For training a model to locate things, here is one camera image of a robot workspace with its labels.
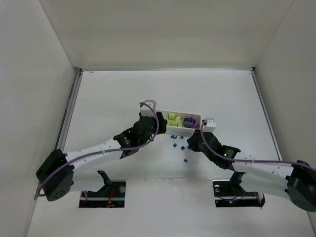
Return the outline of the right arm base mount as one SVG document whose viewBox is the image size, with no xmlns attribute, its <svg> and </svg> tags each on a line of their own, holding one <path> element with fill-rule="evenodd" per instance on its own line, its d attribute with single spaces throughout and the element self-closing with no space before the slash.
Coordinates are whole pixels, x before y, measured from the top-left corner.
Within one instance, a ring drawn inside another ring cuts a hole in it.
<svg viewBox="0 0 316 237">
<path fill-rule="evenodd" d="M 241 187 L 243 174 L 234 172 L 230 179 L 213 179 L 215 206 L 220 207 L 263 207 L 264 194 L 247 192 Z"/>
</svg>

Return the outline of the lime lego brick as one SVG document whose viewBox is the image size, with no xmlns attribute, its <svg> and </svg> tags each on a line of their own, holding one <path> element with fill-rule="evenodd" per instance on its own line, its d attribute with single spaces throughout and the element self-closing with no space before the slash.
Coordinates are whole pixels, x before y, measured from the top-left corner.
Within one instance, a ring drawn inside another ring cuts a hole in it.
<svg viewBox="0 0 316 237">
<path fill-rule="evenodd" d="M 174 127 L 183 127 L 184 117 L 180 114 L 169 113 L 167 118 L 167 125 Z"/>
</svg>

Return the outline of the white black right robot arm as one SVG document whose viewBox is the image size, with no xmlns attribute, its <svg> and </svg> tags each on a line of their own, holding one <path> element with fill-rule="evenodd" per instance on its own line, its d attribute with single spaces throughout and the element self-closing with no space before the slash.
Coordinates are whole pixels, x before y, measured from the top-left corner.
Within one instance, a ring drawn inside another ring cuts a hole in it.
<svg viewBox="0 0 316 237">
<path fill-rule="evenodd" d="M 297 160 L 259 160 L 243 155 L 239 148 L 222 145 L 211 132 L 195 130 L 189 148 L 233 172 L 230 182 L 245 192 L 265 193 L 291 201 L 307 212 L 316 210 L 316 170 Z"/>
</svg>

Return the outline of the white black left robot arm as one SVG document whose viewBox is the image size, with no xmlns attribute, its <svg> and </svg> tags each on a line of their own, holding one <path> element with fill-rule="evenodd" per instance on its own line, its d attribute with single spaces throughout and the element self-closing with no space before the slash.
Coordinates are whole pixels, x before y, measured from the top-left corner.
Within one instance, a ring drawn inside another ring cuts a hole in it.
<svg viewBox="0 0 316 237">
<path fill-rule="evenodd" d="M 53 150 L 36 171 L 39 181 L 38 197 L 56 201 L 73 191 L 75 177 L 86 169 L 102 163 L 123 159 L 137 153 L 166 132 L 167 121 L 161 112 L 153 117 L 140 116 L 134 125 L 99 145 L 75 152 Z"/>
</svg>

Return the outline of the purple round lego piece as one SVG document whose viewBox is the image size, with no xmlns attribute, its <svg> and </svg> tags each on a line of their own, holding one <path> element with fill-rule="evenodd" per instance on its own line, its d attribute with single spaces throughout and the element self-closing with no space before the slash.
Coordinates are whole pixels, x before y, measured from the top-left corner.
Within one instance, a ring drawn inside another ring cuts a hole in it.
<svg viewBox="0 0 316 237">
<path fill-rule="evenodd" d="M 185 117 L 183 120 L 183 126 L 186 128 L 196 129 L 198 125 L 199 125 L 198 121 L 194 119 L 193 117 Z"/>
</svg>

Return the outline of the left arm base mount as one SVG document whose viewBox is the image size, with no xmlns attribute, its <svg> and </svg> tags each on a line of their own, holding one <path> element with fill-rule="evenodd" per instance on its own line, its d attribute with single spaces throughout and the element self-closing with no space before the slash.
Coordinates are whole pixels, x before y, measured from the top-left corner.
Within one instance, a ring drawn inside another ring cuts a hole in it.
<svg viewBox="0 0 316 237">
<path fill-rule="evenodd" d="M 97 172 L 102 177 L 102 185 L 96 191 L 82 191 L 79 208 L 124 208 L 126 180 L 111 180 L 105 171 Z"/>
</svg>

